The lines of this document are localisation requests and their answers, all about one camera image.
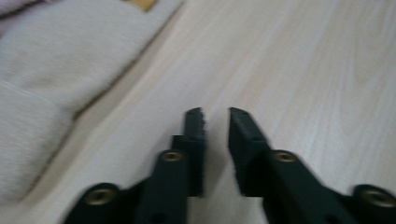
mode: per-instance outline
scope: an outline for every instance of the light wood grain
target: light wood grain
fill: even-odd
[[[396,1],[187,1],[142,59],[79,117],[31,194],[2,224],[60,223],[81,190],[131,186],[202,106],[206,196],[190,223],[265,223],[242,198],[227,152],[228,111],[251,112],[274,148],[325,185],[396,192]]]

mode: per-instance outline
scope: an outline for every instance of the gray fabric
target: gray fabric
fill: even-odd
[[[138,57],[180,4],[67,0],[0,39],[0,203],[24,196],[72,118]]]

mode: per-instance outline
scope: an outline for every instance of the black plastic part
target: black plastic part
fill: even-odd
[[[239,189],[247,197],[262,197],[262,158],[271,148],[248,112],[237,108],[230,108],[230,112],[228,147]]]
[[[186,112],[183,135],[174,135],[171,148],[189,155],[189,196],[204,194],[205,121],[201,108]]]
[[[147,180],[131,189],[119,190],[113,184],[102,183],[88,189],[67,216],[64,224],[130,224]],[[108,203],[91,205],[88,196],[96,190],[109,190],[115,197]]]
[[[204,193],[205,130],[200,108],[186,112],[183,135],[160,153],[150,178],[131,189],[113,184],[88,189],[64,224],[184,224],[187,197]]]
[[[167,161],[167,153],[181,156],[177,161]],[[134,223],[186,223],[187,164],[187,154],[181,150],[167,150],[158,157],[151,179],[144,189]]]
[[[272,150],[248,112],[230,112],[229,149],[238,186],[245,196],[263,197],[270,224],[396,223],[392,194],[369,185],[357,186],[353,196],[327,189],[296,155]],[[367,191],[375,192],[372,198],[364,196]]]

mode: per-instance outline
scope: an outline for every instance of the yellow object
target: yellow object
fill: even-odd
[[[135,4],[137,7],[140,7],[144,11],[149,11],[157,0],[127,0],[130,3]]]

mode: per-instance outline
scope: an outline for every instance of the gray towel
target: gray towel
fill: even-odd
[[[181,0],[148,12],[121,0],[64,0],[0,39],[0,203],[23,197],[76,112],[139,56]]]

